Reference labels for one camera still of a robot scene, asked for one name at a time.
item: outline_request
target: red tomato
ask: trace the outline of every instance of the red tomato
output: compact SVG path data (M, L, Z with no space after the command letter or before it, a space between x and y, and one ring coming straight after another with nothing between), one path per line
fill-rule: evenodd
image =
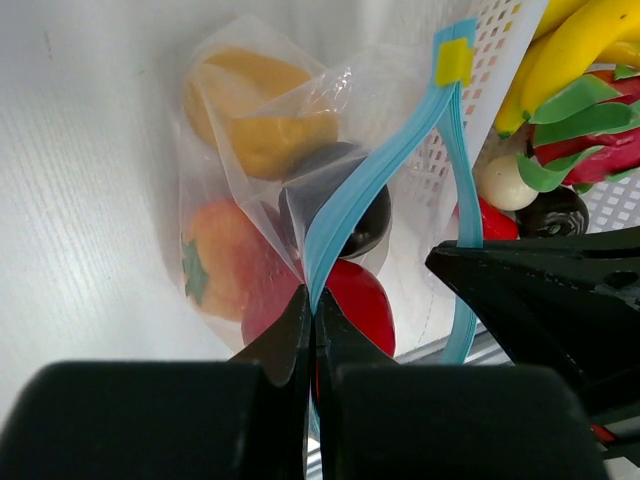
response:
M284 312L298 281L286 270L271 278L269 292L256 298L242 322L245 345L253 342ZM331 270L327 287L345 317L390 357L396 349L391 306L380 282L360 265L338 260Z
M331 270L327 287L344 316L380 350L393 357L396 334L391 305L376 277L360 265L339 259Z
M518 225L496 207L490 205L482 197L478 197L482 215L482 238L485 240L517 240ZM454 210L460 215L458 206Z

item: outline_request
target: blue zipper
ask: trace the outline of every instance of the blue zipper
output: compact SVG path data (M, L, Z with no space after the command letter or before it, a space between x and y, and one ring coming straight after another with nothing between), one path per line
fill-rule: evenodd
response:
M460 37L466 38L468 45L473 46L475 31L476 19L469 19L445 28L434 36L432 75L436 72L440 46ZM460 82L439 87L432 76L424 98L404 127L371 153L345 180L316 214L309 227L303 265L314 314L329 273L358 220L436 125L447 147L456 179L460 218L458 245L482 247L482 217L462 121L462 87ZM453 327L441 363L464 362L473 342L476 323L471 309L456 297ZM310 409L310 415L310 428L319 438L320 422L315 408Z

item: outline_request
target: banana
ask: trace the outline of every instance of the banana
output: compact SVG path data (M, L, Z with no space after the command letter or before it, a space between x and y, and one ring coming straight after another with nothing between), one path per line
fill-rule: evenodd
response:
M589 0L549 0L549 5L544 11L542 20L538 25L536 33L533 35L533 39L546 35L547 33L555 30L562 22L571 16L573 12L582 7Z
M596 63L628 65L640 70L640 42L616 42L598 56Z
M627 40L629 42L640 42L640 29L631 31L627 33L622 40Z
M638 0L591 0L571 15L551 35L525 82L525 118L582 75L609 45L637 31Z
M502 102L500 111L496 116L494 126L501 137L513 135L524 124L524 117L522 116L523 110L520 106L522 88L529 77L529 73L531 73L533 65L540 56L542 49L547 45L550 39L551 35L545 35L539 40L533 42L522 59L520 68L518 68L515 77L513 77L511 87L509 88L507 96L504 98L504 102Z

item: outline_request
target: white egg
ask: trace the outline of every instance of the white egg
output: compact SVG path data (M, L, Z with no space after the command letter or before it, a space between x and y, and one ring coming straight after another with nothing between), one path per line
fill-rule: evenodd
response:
M482 198L507 212L528 207L538 196L538 192L522 180L515 155L498 157L489 162L478 176L477 187Z

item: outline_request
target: green leaf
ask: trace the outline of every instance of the green leaf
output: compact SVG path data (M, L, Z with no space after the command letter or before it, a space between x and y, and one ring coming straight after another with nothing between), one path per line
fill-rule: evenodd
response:
M182 270L187 276L187 283L184 286L184 294L187 297L193 296L199 306L202 306L204 291L209 283L209 275L202 268L196 241L191 240L189 243L182 242L182 251L184 258L182 259Z
M627 178L638 171L640 167L630 168L629 170L625 170L620 173L615 173L613 175L607 175L607 182L617 183L620 180Z
M529 187L542 193L552 192L562 185L571 170L603 148L602 146L591 147L576 155L554 160L544 167L535 158L518 155L518 171Z
M613 73L613 79L617 82L618 80L625 80L627 78L640 77L640 72L634 70L631 67L627 67L626 65L618 65L616 67L615 72Z
M620 96L615 88L594 75L582 75L540 106L529 123L557 123L606 100Z
M634 111L623 103L603 103L592 105L577 115L558 123L538 125L536 127L534 147L562 142L572 138L603 133L631 124Z
M595 185L593 183L576 183L575 185L573 185L573 189L578 195L584 195L585 193L591 191L594 186Z

